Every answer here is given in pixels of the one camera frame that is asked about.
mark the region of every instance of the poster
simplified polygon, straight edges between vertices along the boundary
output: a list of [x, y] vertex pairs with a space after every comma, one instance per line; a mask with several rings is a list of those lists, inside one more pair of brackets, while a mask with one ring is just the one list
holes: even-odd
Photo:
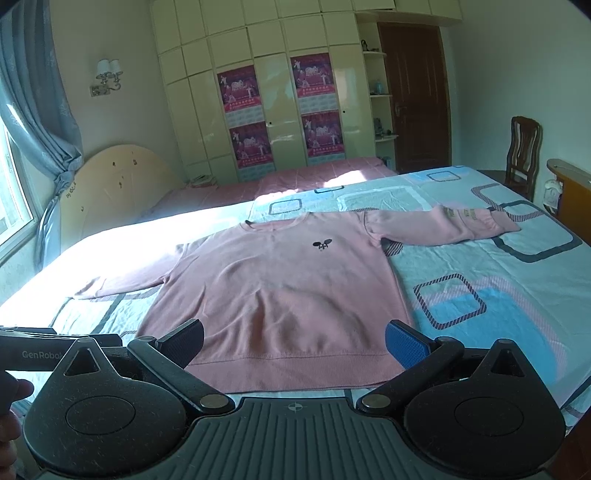
[[345, 158], [338, 111], [302, 115], [301, 121], [310, 165]]
[[230, 128], [264, 120], [253, 65], [218, 73], [217, 82]]
[[339, 108], [328, 53], [292, 57], [291, 69], [302, 114]]
[[273, 162], [265, 122], [230, 129], [238, 169]]

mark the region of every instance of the sweatshirt sleeve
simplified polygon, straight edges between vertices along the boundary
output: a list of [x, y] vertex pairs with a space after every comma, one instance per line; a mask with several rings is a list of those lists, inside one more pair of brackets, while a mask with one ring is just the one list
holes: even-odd
[[365, 212], [365, 229], [375, 240], [389, 238], [407, 245], [446, 245], [464, 240], [492, 238], [521, 230], [505, 212], [466, 208], [452, 210], [442, 205], [428, 212]]
[[177, 245], [174, 251], [146, 259], [144, 264], [130, 268], [120, 275], [96, 277], [74, 294], [77, 299], [95, 299], [155, 287], [166, 281], [186, 250]]

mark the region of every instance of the wooden door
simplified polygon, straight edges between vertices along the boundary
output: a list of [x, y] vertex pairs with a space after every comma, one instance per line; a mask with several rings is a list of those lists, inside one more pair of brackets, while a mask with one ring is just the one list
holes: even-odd
[[450, 165], [447, 76], [438, 27], [378, 24], [400, 173]]

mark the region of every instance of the pink sweatshirt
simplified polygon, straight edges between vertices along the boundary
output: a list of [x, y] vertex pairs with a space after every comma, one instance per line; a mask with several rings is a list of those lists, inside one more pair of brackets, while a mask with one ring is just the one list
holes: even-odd
[[411, 324], [381, 238], [443, 245], [518, 230], [504, 212], [441, 206], [244, 222], [78, 295], [163, 283], [138, 335], [199, 318], [205, 343], [187, 370], [226, 393], [364, 387], [403, 370], [384, 333], [392, 319]]

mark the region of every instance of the wooden chair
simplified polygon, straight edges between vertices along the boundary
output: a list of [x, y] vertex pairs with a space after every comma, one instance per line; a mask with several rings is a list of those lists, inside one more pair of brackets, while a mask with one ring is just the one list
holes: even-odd
[[532, 202], [541, 143], [542, 126], [531, 118], [515, 116], [511, 119], [511, 146], [506, 170], [479, 171]]

